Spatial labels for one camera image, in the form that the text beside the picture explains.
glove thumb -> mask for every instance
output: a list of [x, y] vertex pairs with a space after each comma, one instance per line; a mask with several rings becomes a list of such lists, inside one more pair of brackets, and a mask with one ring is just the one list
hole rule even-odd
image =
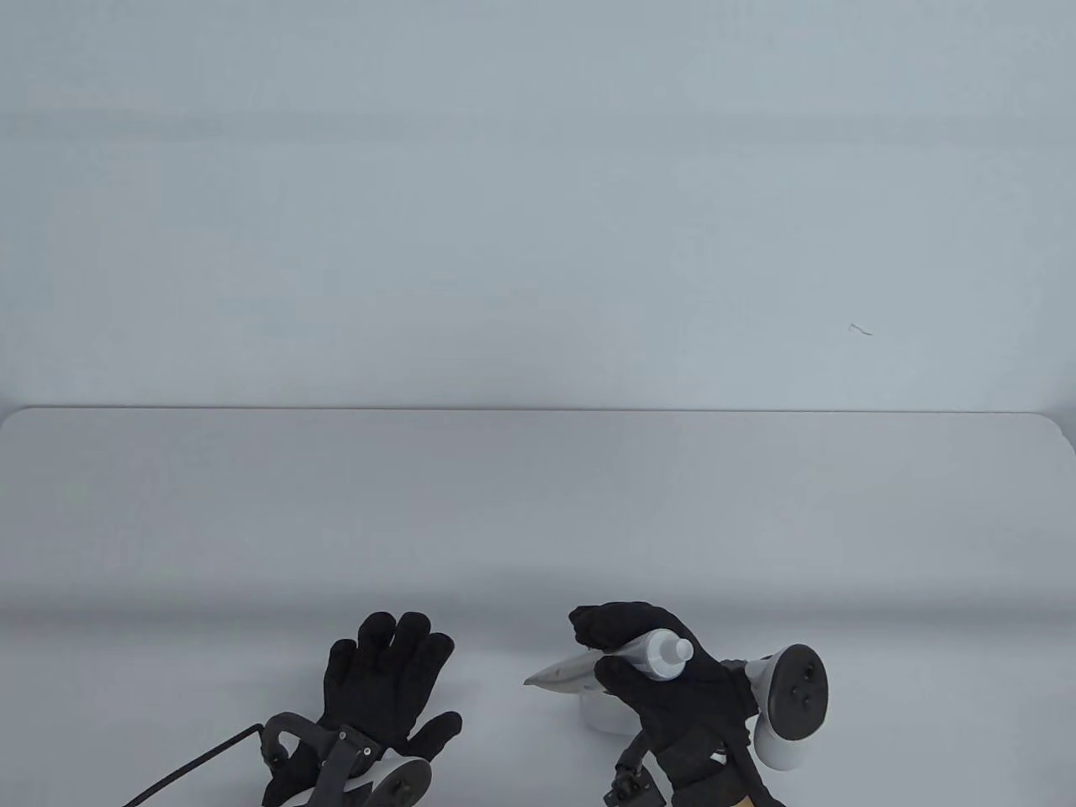
[[594, 677], [610, 695], [615, 695], [636, 711], [647, 702], [654, 682], [633, 667], [627, 660], [606, 655], [594, 665]]
[[419, 756], [426, 762], [433, 762], [434, 758], [444, 750], [449, 740], [463, 728], [464, 719], [459, 713], [447, 711], [431, 719], [410, 738], [404, 740], [396, 747], [396, 752], [402, 756]]

black cable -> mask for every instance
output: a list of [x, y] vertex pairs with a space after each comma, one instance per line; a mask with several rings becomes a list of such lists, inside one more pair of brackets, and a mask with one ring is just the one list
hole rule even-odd
[[181, 776], [186, 776], [187, 774], [189, 774], [192, 770], [194, 770], [199, 765], [204, 765], [207, 762], [209, 762], [210, 760], [212, 760], [218, 753], [223, 753], [224, 751], [227, 751], [229, 748], [231, 748], [232, 746], [235, 746], [237, 742], [240, 742], [240, 741], [246, 739], [252, 734], [260, 734], [264, 730], [265, 730], [265, 726], [261, 725], [260, 723], [255, 723], [250, 728], [244, 728], [242, 732], [240, 732], [239, 734], [237, 734], [235, 737], [225, 740], [224, 742], [222, 742], [216, 748], [211, 748], [209, 751], [207, 751], [206, 753], [203, 753], [197, 760], [192, 760], [186, 765], [184, 765], [182, 768], [178, 768], [178, 769], [173, 770], [171, 774], [169, 774], [168, 776], [166, 776], [164, 779], [161, 779], [156, 784], [154, 784], [154, 785], [152, 785], [150, 788], [146, 788], [141, 793], [139, 793], [137, 796], [134, 796], [131, 801], [129, 801], [127, 804], [125, 804], [124, 807], [138, 807], [138, 805], [142, 804], [146, 798], [148, 798], [150, 796], [152, 796], [154, 793], [157, 793], [157, 792], [164, 790], [169, 784], [171, 784], [176, 779], [179, 779]]

black glove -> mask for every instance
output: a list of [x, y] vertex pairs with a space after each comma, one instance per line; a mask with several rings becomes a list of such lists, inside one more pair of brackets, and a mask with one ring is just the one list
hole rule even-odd
[[[742, 670], [714, 660], [679, 619], [649, 603], [581, 606], [568, 619], [576, 640], [596, 650], [615, 650], [660, 627], [694, 646], [695, 654], [672, 681], [653, 681], [612, 655], [594, 668], [598, 682], [638, 713], [654, 759], [672, 785], [675, 807], [731, 807], [747, 795], [758, 807], [777, 804], [747, 750], [745, 723], [759, 710]], [[712, 760], [718, 752], [732, 764]]]
[[[444, 712], [410, 735], [453, 650], [448, 636], [430, 634], [423, 613], [405, 613], [399, 624], [390, 613], [371, 614], [358, 628], [357, 642], [340, 639], [329, 650], [325, 712], [317, 724], [334, 731], [350, 725], [402, 756], [431, 761], [463, 730], [463, 718]], [[280, 807], [314, 787], [318, 770], [314, 749], [300, 744], [273, 775], [263, 806]]]

white surface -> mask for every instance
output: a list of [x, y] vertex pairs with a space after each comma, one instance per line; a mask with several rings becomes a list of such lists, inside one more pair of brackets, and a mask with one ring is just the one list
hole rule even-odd
[[[467, 721], [429, 804], [598, 803], [621, 740], [521, 681], [570, 608], [641, 597], [722, 657], [821, 652], [830, 721], [766, 775], [790, 806], [1067, 805], [1074, 485], [1032, 415], [30, 410], [0, 429], [0, 793], [122, 804], [315, 713], [332, 640], [419, 608], [458, 645], [430, 713]], [[252, 742], [156, 804], [264, 781]]]
[[1071, 411], [1074, 54], [1066, 0], [3, 0], [0, 402]]

white table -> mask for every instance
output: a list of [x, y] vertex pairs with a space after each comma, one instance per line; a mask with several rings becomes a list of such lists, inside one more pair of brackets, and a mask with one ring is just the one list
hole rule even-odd
[[[28, 410], [0, 429], [0, 802], [122, 804], [316, 717], [331, 641], [417, 608], [458, 646], [430, 709], [467, 721], [424, 803], [599, 804], [619, 741], [520, 681], [575, 605], [646, 598], [721, 657], [822, 653], [816, 755], [764, 770], [790, 807], [1060, 803], [1074, 536], [1035, 415]], [[249, 744], [153, 803], [256, 804]]]

